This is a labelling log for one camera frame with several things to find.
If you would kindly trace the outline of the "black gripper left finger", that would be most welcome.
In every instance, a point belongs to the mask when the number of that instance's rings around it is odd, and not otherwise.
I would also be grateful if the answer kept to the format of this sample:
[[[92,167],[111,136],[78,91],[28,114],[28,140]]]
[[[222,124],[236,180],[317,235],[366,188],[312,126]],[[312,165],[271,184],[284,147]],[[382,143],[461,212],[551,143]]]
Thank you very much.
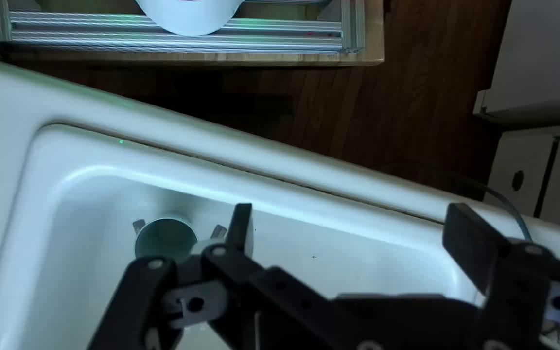
[[[193,324],[209,324],[230,348],[247,348],[238,282],[220,264],[232,252],[247,258],[251,213],[251,204],[238,204],[226,239],[183,262],[162,254],[133,260],[88,350],[175,350]]]

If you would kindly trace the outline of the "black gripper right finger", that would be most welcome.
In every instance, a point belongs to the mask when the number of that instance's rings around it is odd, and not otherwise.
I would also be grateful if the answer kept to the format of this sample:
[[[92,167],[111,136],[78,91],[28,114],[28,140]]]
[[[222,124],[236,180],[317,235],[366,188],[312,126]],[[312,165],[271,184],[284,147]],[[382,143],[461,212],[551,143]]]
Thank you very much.
[[[473,334],[487,350],[549,350],[547,320],[560,324],[560,258],[512,241],[469,204],[448,206],[444,247],[485,295]]]

